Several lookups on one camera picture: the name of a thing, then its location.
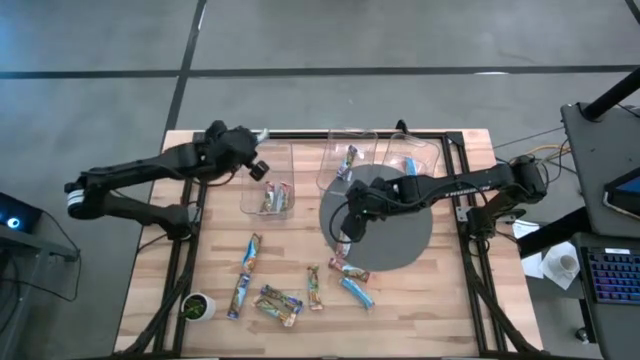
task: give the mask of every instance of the table leg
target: table leg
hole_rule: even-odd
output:
[[[577,232],[591,232],[591,223],[586,207],[518,239],[520,257],[524,259],[548,247],[565,242]]]

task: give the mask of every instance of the wooden table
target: wooden table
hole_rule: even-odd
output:
[[[494,165],[489,132],[461,131],[471,170]],[[191,131],[170,131],[164,148],[191,141],[192,134]],[[332,251],[319,228],[320,192],[315,178],[324,143],[322,140],[292,141],[296,203],[293,216],[286,221],[256,220],[242,213],[239,208],[240,179],[220,188],[211,188],[207,193],[192,290],[216,300],[218,310],[210,321],[187,324],[183,355],[381,357],[477,354],[450,200],[441,200],[433,206],[432,239],[418,260],[401,269],[372,274],[364,286],[376,302],[371,314],[338,285],[339,274],[326,267]],[[382,161],[387,143],[387,140],[379,141],[377,163]],[[439,161],[435,175],[445,174],[444,163]],[[156,181],[151,202],[162,206],[178,203],[181,191],[182,182]],[[501,230],[510,232],[507,227]],[[241,271],[240,262],[253,232],[263,235],[264,239],[240,320],[231,321],[226,319],[226,313]],[[160,234],[158,227],[145,229],[141,244]],[[116,350],[131,344],[158,309],[170,248],[170,242],[163,240],[138,255]],[[491,240],[489,256],[500,305],[525,338],[541,348],[516,245],[506,238],[495,237]],[[316,263],[321,265],[323,311],[305,308],[292,328],[284,328],[251,306],[259,289],[269,284],[302,299],[306,307],[306,268]],[[485,331],[489,343],[494,344],[488,311],[484,305],[482,308]],[[167,329],[169,345],[173,339],[175,316],[171,319]]]

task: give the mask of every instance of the transparent container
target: transparent container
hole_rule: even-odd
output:
[[[318,188],[322,191],[343,195],[356,179],[368,183],[371,180],[370,167],[366,168],[366,171],[357,172],[351,171],[351,169],[364,165],[373,165],[377,145],[378,134],[372,130],[329,130],[320,171],[316,178]],[[357,151],[353,156],[351,166],[345,167],[345,160],[350,152],[350,147],[352,147],[351,149],[355,147]],[[340,177],[338,176],[338,170],[341,170]]]
[[[405,134],[393,134],[389,139],[382,165],[392,167],[407,175],[435,173],[440,148],[427,140]]]
[[[257,160],[266,162],[269,171],[262,180],[255,181],[249,176],[249,170],[243,168],[240,210],[264,219],[286,218],[295,204],[292,146],[288,142],[267,140],[258,145],[256,151]],[[284,193],[286,200],[278,196]]]

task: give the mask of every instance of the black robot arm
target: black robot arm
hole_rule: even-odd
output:
[[[522,156],[513,164],[498,164],[490,169],[466,174],[432,178],[426,175],[402,176],[392,180],[376,178],[370,186],[356,180],[347,191],[349,212],[340,230],[352,242],[359,242],[368,221],[413,213],[436,201],[488,190],[500,190],[489,203],[467,213],[467,232],[473,237],[490,236],[495,219],[521,203],[537,203],[546,188],[534,159]],[[333,234],[337,242],[344,242]]]
[[[65,184],[67,211],[76,219],[109,215],[142,225],[158,224],[170,240],[188,238],[192,226],[186,205],[160,207],[114,196],[110,191],[163,178],[195,178],[206,184],[235,173],[242,165],[251,170],[255,180],[260,180],[269,167],[262,161],[254,164],[254,160],[258,155],[256,147],[265,138],[266,133],[256,136],[243,127],[228,130],[224,122],[217,120],[202,140],[171,147],[151,158],[81,172],[75,182]]]

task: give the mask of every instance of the gray floor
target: gray floor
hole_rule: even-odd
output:
[[[0,71],[179,69],[196,2],[0,0]],[[193,68],[633,64],[638,35],[624,0],[209,0]],[[562,104],[589,101],[624,75],[191,79],[177,128],[214,119],[256,128],[389,127],[402,118],[414,128],[489,128],[498,145],[560,126]],[[175,84],[0,80],[0,191],[52,212],[84,258],[78,300],[40,294],[19,358],[110,352],[140,226],[69,219],[62,186],[81,169],[156,154]],[[496,154],[562,140],[558,131]],[[146,200],[149,189],[127,193]],[[527,219],[549,222],[579,207],[578,191],[563,174]],[[76,269],[56,265],[53,284],[71,291]],[[597,347],[573,339],[577,302],[550,286],[531,286],[545,349],[599,357]]]

